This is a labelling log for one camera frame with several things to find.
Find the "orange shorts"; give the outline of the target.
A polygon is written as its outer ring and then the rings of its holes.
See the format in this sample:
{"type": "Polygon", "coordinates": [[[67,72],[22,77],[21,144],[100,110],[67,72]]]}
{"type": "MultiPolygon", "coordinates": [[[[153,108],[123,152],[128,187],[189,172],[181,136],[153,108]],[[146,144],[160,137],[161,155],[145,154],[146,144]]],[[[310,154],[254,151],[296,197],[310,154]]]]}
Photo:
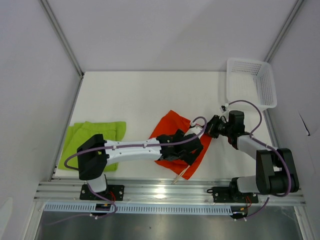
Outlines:
{"type": "MultiPolygon", "coordinates": [[[[180,116],[178,113],[176,113],[173,110],[170,110],[158,122],[157,126],[155,127],[152,134],[150,135],[150,138],[156,138],[160,135],[173,135],[176,133],[178,129],[182,130],[185,133],[190,127],[190,122],[191,121],[189,119],[183,116],[180,116]]],[[[195,162],[182,175],[182,177],[185,180],[189,180],[193,176],[193,174],[196,172],[198,167],[200,166],[210,146],[211,140],[212,138],[207,135],[204,135],[201,137],[200,141],[204,148],[199,154],[199,156],[196,158],[195,162]]],[[[177,175],[182,173],[187,168],[187,164],[180,159],[177,159],[174,161],[157,160],[155,161],[155,163],[159,166],[162,166],[164,168],[171,170],[177,175]]]]}

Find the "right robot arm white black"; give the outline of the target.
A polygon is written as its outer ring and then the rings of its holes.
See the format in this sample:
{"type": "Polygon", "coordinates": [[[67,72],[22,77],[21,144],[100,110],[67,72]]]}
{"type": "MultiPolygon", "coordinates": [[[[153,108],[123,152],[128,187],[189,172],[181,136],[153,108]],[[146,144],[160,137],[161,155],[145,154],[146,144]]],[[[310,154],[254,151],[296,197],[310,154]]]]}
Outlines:
{"type": "Polygon", "coordinates": [[[227,137],[228,143],[255,160],[255,175],[234,177],[228,187],[228,196],[239,202],[246,194],[273,195],[285,197],[300,188],[292,151],[276,148],[256,139],[245,130],[245,115],[242,111],[232,110],[226,120],[214,115],[207,123],[205,134],[217,139],[227,137]]]}

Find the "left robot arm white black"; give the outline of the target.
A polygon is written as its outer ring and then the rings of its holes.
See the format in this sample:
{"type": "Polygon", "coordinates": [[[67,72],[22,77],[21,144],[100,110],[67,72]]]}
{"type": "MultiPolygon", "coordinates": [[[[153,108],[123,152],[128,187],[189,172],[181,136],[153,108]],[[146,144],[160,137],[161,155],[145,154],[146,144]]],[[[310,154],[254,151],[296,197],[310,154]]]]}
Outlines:
{"type": "Polygon", "coordinates": [[[79,179],[86,181],[97,200],[108,196],[106,166],[128,161],[182,160],[191,166],[204,146],[201,143],[202,127],[196,125],[187,132],[178,129],[173,135],[162,134],[145,141],[121,142],[105,140],[95,134],[77,148],[79,179]]]}

